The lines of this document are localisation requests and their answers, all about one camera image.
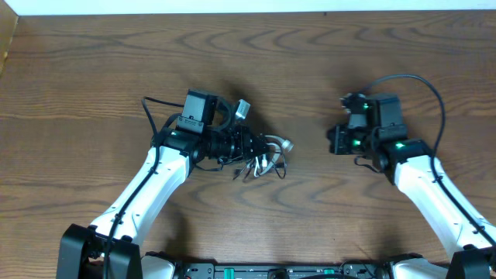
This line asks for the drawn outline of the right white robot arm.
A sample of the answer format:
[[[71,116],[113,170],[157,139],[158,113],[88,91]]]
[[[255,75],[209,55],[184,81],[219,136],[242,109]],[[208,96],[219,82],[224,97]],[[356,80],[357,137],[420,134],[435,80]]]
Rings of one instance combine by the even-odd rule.
[[[495,270],[495,226],[468,201],[421,139],[404,124],[341,124],[326,135],[329,151],[383,174],[420,211],[449,257],[440,267],[410,256],[388,264],[390,278],[489,278]]]

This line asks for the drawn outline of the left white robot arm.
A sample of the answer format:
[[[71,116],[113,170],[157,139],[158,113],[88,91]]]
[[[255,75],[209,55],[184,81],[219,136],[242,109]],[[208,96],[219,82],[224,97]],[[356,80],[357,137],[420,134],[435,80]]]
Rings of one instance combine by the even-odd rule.
[[[222,166],[267,153],[268,142],[246,126],[225,132],[162,128],[136,176],[89,226],[72,224],[60,241],[58,278],[175,278],[176,265],[140,247],[156,217],[205,157]]]

